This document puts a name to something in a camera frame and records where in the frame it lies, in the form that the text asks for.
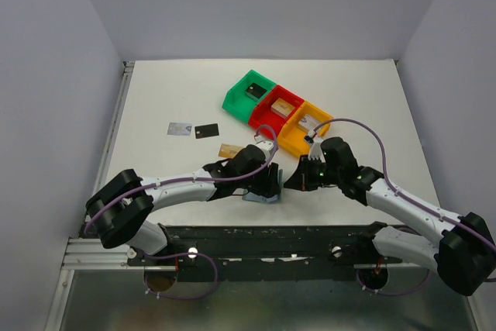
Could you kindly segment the tan gold credit card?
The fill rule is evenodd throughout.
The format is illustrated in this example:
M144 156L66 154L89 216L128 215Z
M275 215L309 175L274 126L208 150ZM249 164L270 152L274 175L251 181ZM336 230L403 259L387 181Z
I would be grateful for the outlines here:
M241 150L243 147L237 146L237 145L232 145L232 144L227 144L227 143L222 143L220 148L219 148L219 153L218 156L221 158L229 158L232 159L234 158Z

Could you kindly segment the black credit card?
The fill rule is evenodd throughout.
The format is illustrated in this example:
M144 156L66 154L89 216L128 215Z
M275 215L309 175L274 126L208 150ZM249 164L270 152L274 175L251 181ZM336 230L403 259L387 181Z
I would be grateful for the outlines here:
M201 125L195 127L195 138L197 140L219 135L219 125L217 123Z

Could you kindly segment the silver VIP credit card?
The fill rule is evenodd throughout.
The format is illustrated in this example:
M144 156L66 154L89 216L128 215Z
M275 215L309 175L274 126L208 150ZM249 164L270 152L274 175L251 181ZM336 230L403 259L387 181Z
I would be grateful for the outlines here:
M168 136L190 136L192 124L186 122L170 122L167 127Z

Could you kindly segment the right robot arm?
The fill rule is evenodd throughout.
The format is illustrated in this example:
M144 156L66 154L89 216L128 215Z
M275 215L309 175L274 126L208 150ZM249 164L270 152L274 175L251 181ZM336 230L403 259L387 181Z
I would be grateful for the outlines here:
M382 211L415 231L382 226L357 242L358 257L372 263L396 257L435 271L460 295L471 296L495 270L495 243L487 223L470 212L459 215L399 190L386 175L360 166L342 138L316 140L299 158L287 189L314 191L335 185L347 198Z

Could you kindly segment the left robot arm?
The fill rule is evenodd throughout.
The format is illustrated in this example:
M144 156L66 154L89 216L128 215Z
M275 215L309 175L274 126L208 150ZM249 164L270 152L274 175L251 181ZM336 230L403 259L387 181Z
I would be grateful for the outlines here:
M206 164L175 178L141 178L133 169L119 172L86 203L89 221L84 231L96 232L105 249L123 244L143 252L156 265L169 261L171 239L165 229L147 220L150 213L186 202L228 198L238 189L255 192L275 186L272 161L277 144L261 140L228 160Z

